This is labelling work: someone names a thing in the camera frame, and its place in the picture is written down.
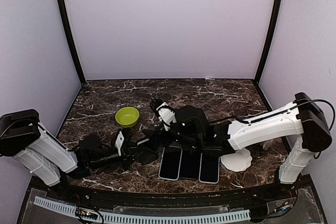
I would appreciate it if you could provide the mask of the silver white phone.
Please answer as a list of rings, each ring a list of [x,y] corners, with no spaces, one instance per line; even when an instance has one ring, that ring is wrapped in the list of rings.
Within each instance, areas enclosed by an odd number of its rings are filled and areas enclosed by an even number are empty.
[[[144,138],[137,141],[137,147],[146,147],[149,148],[152,146],[152,142],[149,138]]]

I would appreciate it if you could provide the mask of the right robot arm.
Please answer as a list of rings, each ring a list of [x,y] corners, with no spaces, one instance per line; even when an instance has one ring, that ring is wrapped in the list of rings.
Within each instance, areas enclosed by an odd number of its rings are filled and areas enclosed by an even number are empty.
[[[273,200],[288,191],[312,158],[318,158],[332,143],[333,123],[327,123],[319,99],[311,99],[304,92],[285,106],[251,118],[227,118],[227,122],[209,122],[201,108],[191,105],[174,109],[159,98],[150,108],[163,124],[155,131],[163,144],[179,143],[190,152],[217,157],[215,167],[224,166],[232,172],[246,170],[251,156],[244,155],[248,146],[295,135],[296,142],[285,162],[275,174],[275,183],[268,188]]]

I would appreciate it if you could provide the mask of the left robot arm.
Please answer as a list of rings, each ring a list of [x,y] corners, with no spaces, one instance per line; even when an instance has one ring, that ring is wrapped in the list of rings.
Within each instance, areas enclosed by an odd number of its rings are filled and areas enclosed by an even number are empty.
[[[1,156],[20,162],[47,186],[54,186],[54,193],[63,201],[74,197],[74,189],[61,180],[62,174],[81,179],[111,165],[128,170],[134,162],[145,165],[158,159],[151,139],[135,143],[131,137],[131,129],[121,129],[111,144],[105,145],[91,134],[74,148],[67,148],[45,129],[34,109],[1,116]]]

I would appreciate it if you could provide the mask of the black magsafe phone case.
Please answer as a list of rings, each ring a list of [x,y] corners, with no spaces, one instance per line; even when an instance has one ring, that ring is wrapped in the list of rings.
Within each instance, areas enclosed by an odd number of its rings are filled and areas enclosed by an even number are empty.
[[[155,146],[139,146],[137,147],[139,155],[137,162],[146,165],[158,159],[158,148]]]

